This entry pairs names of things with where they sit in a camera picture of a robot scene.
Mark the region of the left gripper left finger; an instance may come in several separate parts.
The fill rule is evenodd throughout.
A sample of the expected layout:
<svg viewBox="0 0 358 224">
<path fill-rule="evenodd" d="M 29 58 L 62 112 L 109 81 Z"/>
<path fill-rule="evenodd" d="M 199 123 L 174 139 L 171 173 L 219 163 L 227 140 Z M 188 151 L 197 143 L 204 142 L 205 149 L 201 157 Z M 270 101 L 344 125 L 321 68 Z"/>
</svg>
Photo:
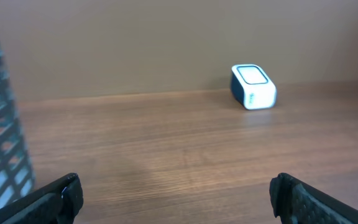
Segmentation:
<svg viewBox="0 0 358 224">
<path fill-rule="evenodd" d="M 69 173 L 0 209 L 0 224 L 74 222 L 84 203 L 76 173 Z"/>
</svg>

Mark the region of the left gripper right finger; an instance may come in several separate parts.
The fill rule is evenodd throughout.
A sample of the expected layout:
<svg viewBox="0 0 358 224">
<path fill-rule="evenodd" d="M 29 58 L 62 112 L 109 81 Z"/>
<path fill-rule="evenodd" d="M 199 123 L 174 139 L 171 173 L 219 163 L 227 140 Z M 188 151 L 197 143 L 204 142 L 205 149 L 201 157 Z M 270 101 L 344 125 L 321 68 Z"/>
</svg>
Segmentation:
<svg viewBox="0 0 358 224">
<path fill-rule="evenodd" d="M 273 178 L 269 194 L 282 224 L 358 224 L 358 210 L 290 174 Z"/>
</svg>

